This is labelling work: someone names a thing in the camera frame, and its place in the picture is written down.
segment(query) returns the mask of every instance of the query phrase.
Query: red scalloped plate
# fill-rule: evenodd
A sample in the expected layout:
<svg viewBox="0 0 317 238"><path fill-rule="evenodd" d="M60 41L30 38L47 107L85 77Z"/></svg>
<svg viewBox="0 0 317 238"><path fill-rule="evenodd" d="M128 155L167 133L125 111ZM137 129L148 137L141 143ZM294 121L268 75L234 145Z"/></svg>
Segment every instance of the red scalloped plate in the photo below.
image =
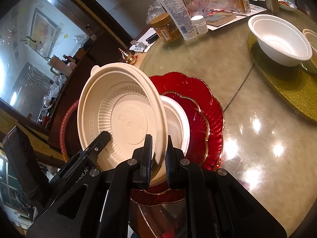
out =
<svg viewBox="0 0 317 238"><path fill-rule="evenodd" d="M224 118L222 107L207 84L198 78L187 77L179 72L152 76L150 79L159 94L178 102L188 117L191 138L186 158L208 170L219 168ZM207 133L204 141L199 135L202 132ZM177 202L184 196L184 190L168 190L166 182L146 190L131 192L131 198L145 206Z"/></svg>
<svg viewBox="0 0 317 238"><path fill-rule="evenodd" d="M152 76L150 80L159 94L170 91L190 97L197 102L200 110L206 116L210 134L208 137L208 153L202 167L212 170L222 152L223 111L218 100L212 95L207 84L195 77L187 77L179 72L169 72L163 76Z"/></svg>
<svg viewBox="0 0 317 238"><path fill-rule="evenodd" d="M209 124L205 116L199 110L197 103L188 97L168 92L164 94L174 99L184 109L190 128L190 140L186 158L202 163L208 152L207 138ZM131 198L136 203L144 206L157 206L162 203L177 202L185 198L184 190L169 190L167 182L155 185L145 190L132 190Z"/></svg>

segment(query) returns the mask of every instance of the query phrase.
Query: gold glitter placemat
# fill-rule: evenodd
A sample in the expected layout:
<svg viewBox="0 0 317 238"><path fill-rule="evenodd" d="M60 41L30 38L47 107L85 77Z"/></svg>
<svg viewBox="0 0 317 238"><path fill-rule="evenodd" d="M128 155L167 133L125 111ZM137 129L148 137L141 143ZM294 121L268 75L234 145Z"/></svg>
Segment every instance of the gold glitter placemat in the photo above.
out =
<svg viewBox="0 0 317 238"><path fill-rule="evenodd" d="M248 46L256 66L273 89L296 110L317 122L317 75L305 72L300 65L286 67L276 63L262 51L251 32Z"/></svg>

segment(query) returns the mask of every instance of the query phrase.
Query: red tube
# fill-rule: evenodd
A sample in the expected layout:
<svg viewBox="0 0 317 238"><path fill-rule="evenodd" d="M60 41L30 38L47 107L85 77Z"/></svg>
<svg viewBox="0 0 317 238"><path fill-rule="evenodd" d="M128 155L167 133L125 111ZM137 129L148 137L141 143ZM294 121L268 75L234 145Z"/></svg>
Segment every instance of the red tube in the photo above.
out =
<svg viewBox="0 0 317 238"><path fill-rule="evenodd" d="M69 157L67 155L66 146L65 146L65 131L66 131L66 125L68 123L68 120L72 113L78 108L79 100L77 100L67 111L67 113L64 116L63 121L61 122L61 130L60 130L60 147L61 147L61 153L64 157L64 161L68 162Z"/></svg>

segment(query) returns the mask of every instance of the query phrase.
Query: white paper bowl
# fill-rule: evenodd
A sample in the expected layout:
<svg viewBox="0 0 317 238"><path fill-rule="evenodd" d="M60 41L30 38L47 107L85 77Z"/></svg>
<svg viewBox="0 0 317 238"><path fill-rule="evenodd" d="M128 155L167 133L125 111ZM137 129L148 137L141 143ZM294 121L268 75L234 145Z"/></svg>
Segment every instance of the white paper bowl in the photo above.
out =
<svg viewBox="0 0 317 238"><path fill-rule="evenodd" d="M184 156L187 153L190 139L189 121L184 109L175 100L161 96L168 126L168 135L171 136L173 147L181 149ZM166 168L165 161L163 162L161 169L152 180L151 185L160 184L166 180Z"/></svg>
<svg viewBox="0 0 317 238"><path fill-rule="evenodd" d="M312 57L312 48L294 25L279 17L259 14L251 17L248 26L256 35L263 52L273 61L293 67Z"/></svg>
<svg viewBox="0 0 317 238"><path fill-rule="evenodd" d="M101 131L111 142L99 154L98 165L115 168L153 137L151 179L160 170L167 149L167 120L155 86L139 69L126 63L94 66L80 95L77 115L80 143L85 149Z"/></svg>

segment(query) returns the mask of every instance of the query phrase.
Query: glass tabletop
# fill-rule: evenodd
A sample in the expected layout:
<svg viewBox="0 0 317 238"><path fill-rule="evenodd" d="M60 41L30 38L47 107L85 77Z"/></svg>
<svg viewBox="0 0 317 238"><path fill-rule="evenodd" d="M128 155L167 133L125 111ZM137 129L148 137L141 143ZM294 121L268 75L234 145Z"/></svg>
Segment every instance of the glass tabletop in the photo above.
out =
<svg viewBox="0 0 317 238"><path fill-rule="evenodd" d="M317 32L317 24L299 10L280 10L276 16L300 31ZM158 40L140 69L147 76L177 71L207 83L224 111L221 167L249 190L290 236L317 196L317 155L312 153L317 147L317 128L266 83L249 52L249 33L246 18L192 41ZM142 231L132 216L131 227L140 237L165 237L168 233L182 237L184 201L132 207L138 207L152 232Z"/></svg>

